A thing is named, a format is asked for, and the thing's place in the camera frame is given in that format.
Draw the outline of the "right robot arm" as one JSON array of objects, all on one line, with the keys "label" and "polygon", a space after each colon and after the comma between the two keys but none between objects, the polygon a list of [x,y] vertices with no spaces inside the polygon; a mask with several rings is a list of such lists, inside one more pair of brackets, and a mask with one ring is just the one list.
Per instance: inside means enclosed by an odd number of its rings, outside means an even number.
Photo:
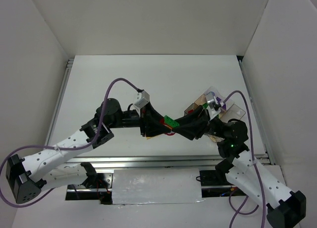
[{"label": "right robot arm", "polygon": [[243,121],[225,123],[217,117],[211,119],[200,106],[175,123],[173,131],[188,139],[198,139],[203,134],[222,139],[217,146],[223,161],[215,169],[262,209],[263,223],[268,222],[273,228],[293,228],[305,218],[305,195],[284,185],[255,157],[245,144],[249,135]]}]

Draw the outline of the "green lego plate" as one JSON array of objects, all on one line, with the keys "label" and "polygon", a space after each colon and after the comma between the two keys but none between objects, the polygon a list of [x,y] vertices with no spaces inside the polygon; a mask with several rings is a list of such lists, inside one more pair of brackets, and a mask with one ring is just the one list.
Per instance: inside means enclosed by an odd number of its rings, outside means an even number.
[{"label": "green lego plate", "polygon": [[176,128],[180,126],[180,124],[177,121],[173,120],[167,115],[164,116],[164,124],[169,126],[170,128]]}]

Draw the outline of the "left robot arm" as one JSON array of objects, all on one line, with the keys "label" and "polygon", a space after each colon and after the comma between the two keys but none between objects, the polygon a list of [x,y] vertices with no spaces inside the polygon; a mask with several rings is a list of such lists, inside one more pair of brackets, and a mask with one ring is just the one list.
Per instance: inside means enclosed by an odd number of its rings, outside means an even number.
[{"label": "left robot arm", "polygon": [[15,200],[12,206],[30,206],[37,202],[36,197],[41,192],[50,192],[66,184],[94,185],[98,174],[91,163],[82,162],[73,167],[63,164],[108,142],[114,137],[112,128],[139,128],[144,137],[172,132],[171,125],[148,100],[133,106],[134,110],[122,111],[118,100],[108,98],[94,117],[68,138],[53,146],[41,146],[40,152],[23,158],[18,152],[27,149],[26,146],[12,152],[1,165]]}]

